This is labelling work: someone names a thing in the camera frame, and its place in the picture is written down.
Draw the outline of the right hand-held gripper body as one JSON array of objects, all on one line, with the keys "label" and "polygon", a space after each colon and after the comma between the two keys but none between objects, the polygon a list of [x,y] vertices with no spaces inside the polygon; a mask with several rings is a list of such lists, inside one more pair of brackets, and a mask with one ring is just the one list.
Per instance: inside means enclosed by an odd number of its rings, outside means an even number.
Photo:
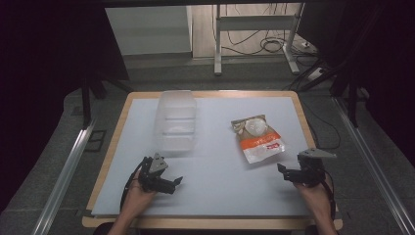
[{"label": "right hand-held gripper body", "polygon": [[314,187],[325,180],[325,167],[323,159],[335,159],[336,154],[317,148],[309,148],[298,153],[300,170],[288,169],[287,173],[296,176],[296,182]]}]

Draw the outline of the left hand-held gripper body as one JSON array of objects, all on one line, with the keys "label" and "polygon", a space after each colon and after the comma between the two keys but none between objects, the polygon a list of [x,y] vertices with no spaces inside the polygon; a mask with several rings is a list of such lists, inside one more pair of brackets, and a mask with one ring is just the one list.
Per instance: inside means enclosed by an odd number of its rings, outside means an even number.
[{"label": "left hand-held gripper body", "polygon": [[142,189],[146,192],[159,192],[159,187],[167,185],[167,180],[162,179],[161,175],[168,168],[168,164],[158,153],[153,157],[145,157],[140,163],[140,175],[138,181]]}]

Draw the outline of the orange and white snack bag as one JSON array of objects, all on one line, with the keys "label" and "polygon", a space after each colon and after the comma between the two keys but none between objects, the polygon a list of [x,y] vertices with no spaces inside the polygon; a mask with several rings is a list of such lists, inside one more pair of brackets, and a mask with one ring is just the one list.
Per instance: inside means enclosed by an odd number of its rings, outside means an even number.
[{"label": "orange and white snack bag", "polygon": [[249,164],[285,151],[281,135],[267,123],[265,115],[232,120],[231,125]]}]

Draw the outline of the clear plastic container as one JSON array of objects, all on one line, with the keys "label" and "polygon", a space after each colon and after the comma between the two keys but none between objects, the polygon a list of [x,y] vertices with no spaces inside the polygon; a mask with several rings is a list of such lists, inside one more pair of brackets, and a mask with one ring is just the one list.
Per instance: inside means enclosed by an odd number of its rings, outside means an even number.
[{"label": "clear plastic container", "polygon": [[165,156],[177,156],[194,148],[197,101],[190,90],[162,92],[156,112],[155,139]]}]

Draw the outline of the person's left hand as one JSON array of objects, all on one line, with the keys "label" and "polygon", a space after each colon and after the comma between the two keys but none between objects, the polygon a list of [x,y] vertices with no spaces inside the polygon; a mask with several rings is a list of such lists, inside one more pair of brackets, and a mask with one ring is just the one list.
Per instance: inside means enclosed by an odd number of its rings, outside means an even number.
[{"label": "person's left hand", "polygon": [[142,189],[138,176],[140,170],[138,170],[128,187],[128,192],[124,199],[122,210],[133,216],[138,216],[142,213],[154,200],[157,193],[155,191],[146,192]]}]

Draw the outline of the person's right hand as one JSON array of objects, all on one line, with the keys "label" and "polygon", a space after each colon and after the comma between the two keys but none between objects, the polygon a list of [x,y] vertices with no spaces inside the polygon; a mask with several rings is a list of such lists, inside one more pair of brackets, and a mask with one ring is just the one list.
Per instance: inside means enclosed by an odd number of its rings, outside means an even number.
[{"label": "person's right hand", "polygon": [[294,186],[300,192],[308,209],[315,217],[331,217],[329,196],[321,184],[311,188],[299,183],[294,183]]}]

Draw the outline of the white table mat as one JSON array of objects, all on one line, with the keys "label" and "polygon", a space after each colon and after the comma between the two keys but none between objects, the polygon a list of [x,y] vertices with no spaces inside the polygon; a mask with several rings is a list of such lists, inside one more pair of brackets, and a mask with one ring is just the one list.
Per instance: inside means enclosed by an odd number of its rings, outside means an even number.
[{"label": "white table mat", "polygon": [[[155,99],[132,102],[116,145],[109,172],[93,214],[116,215],[123,187],[144,157],[157,152]],[[234,119],[264,115],[282,137],[284,152],[262,162],[246,160],[234,133]],[[200,98],[195,145],[191,152],[165,155],[164,178],[179,178],[171,194],[158,194],[148,215],[297,216],[308,210],[278,165],[298,167],[297,155],[307,147],[294,102],[289,97]]]}]

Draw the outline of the wooden table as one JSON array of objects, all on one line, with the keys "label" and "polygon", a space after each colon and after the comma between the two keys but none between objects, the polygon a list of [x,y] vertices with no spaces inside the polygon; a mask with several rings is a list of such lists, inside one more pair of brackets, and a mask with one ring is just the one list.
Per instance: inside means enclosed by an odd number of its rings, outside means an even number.
[{"label": "wooden table", "polygon": [[[300,104],[297,93],[293,91],[197,91],[195,92],[196,101],[200,98],[255,98],[255,97],[289,97],[293,100],[294,106],[300,120],[307,148],[313,146],[314,142],[311,132],[305,119],[305,115]],[[90,213],[82,218],[84,226],[92,228],[105,222],[112,222],[116,215],[93,214],[99,193],[104,185],[109,172],[116,145],[119,141],[121,132],[126,122],[132,102],[136,99],[155,99],[159,101],[158,92],[132,92],[125,101],[121,115],[115,128],[115,133],[110,142],[108,152],[105,156],[100,173],[96,180],[93,192],[88,202],[87,208]],[[141,218],[135,221],[135,226],[143,229],[196,229],[196,230],[303,230],[312,224],[313,219],[310,212],[306,215],[297,216],[172,216],[172,215],[148,215],[146,212]]]}]

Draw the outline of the black stand legs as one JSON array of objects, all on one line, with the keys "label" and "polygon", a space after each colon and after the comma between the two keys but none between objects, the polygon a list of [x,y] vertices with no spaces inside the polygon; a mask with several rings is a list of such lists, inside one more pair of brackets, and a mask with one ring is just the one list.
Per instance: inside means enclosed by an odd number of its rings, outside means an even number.
[{"label": "black stand legs", "polygon": [[92,112],[89,91],[92,91],[96,98],[104,99],[107,95],[107,90],[105,89],[103,84],[104,81],[107,81],[111,85],[125,91],[126,93],[134,92],[134,89],[132,87],[123,84],[121,81],[101,72],[96,72],[93,75],[83,76],[81,78],[83,130],[86,130],[88,126],[92,123]]},{"label": "black stand legs", "polygon": [[356,62],[353,58],[346,58],[336,68],[336,78],[330,88],[330,93],[333,97],[342,97],[344,93],[346,96],[346,116],[353,127],[358,126],[356,119],[357,102],[361,101],[358,97],[358,79],[355,76]]}]

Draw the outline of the white power strip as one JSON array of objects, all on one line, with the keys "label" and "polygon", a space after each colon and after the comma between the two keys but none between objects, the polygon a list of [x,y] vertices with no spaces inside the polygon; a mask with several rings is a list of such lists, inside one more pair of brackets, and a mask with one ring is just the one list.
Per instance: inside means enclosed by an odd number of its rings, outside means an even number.
[{"label": "white power strip", "polygon": [[308,77],[307,79],[312,81],[316,78],[318,78],[319,76],[321,76],[323,73],[325,73],[326,70],[323,68],[317,68],[315,71],[313,71]]}]

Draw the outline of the dark curtain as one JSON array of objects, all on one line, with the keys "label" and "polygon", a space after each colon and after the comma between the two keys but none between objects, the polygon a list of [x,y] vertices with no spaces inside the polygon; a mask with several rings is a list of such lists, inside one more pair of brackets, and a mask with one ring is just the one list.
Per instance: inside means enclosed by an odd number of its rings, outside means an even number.
[{"label": "dark curtain", "polygon": [[298,35],[336,71],[331,93],[363,88],[366,108],[415,166],[415,0],[318,0]]},{"label": "dark curtain", "polygon": [[83,83],[128,77],[107,12],[82,0],[0,0],[0,212]]}]

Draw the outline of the white cabinet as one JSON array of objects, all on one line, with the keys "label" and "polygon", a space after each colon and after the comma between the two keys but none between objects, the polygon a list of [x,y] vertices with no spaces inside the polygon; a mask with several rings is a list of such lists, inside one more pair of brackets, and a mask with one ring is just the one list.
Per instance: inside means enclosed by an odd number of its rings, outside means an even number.
[{"label": "white cabinet", "polygon": [[123,56],[192,51],[190,7],[106,8],[106,14]]}]

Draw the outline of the aluminium floor rail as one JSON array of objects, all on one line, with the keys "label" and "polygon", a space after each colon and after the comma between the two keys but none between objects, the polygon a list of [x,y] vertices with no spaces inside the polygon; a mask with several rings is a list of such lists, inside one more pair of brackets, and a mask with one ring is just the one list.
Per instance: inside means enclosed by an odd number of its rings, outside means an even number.
[{"label": "aluminium floor rail", "polygon": [[332,97],[331,100],[338,110],[338,113],[345,124],[346,129],[359,152],[359,155],[362,157],[370,174],[372,175],[382,197],[392,213],[394,220],[400,228],[402,235],[415,235],[415,222],[411,218],[403,202],[392,188],[392,185],[379,166],[359,128],[355,127],[349,119],[346,113],[347,108],[345,102],[342,98],[338,97]]},{"label": "aluminium floor rail", "polygon": [[69,184],[73,178],[89,137],[91,136],[95,123],[96,120],[92,118],[89,123],[84,125],[79,131],[54,188],[30,235],[48,235],[63,198],[68,191]]}]

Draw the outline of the white metal desk frame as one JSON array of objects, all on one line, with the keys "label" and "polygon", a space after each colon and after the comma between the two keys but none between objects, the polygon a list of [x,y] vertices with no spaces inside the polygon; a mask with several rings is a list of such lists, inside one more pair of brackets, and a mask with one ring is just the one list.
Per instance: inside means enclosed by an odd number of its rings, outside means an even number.
[{"label": "white metal desk frame", "polygon": [[292,46],[303,7],[304,4],[300,3],[293,15],[221,17],[220,6],[217,5],[216,17],[213,22],[215,32],[214,74],[222,74],[221,32],[244,30],[287,30],[289,35],[282,45],[282,50],[292,74],[299,74],[300,69],[292,54]]}]

